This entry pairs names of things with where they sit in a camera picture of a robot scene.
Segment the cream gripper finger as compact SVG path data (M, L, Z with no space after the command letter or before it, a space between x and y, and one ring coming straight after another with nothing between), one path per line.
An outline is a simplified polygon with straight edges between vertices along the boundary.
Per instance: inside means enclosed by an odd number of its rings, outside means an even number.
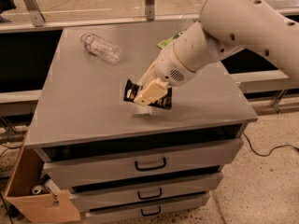
M138 105L146 106L159 100L167 94L167 88L159 82L152 80L134 99Z

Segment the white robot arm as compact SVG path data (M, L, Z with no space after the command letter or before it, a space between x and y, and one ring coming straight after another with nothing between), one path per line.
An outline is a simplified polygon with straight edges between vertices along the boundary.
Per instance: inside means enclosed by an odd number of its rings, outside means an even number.
M299 78L299 23L264 0L203 0L200 20L161 50L137 82L133 101L151 105L210 63L239 48L273 64L292 80Z

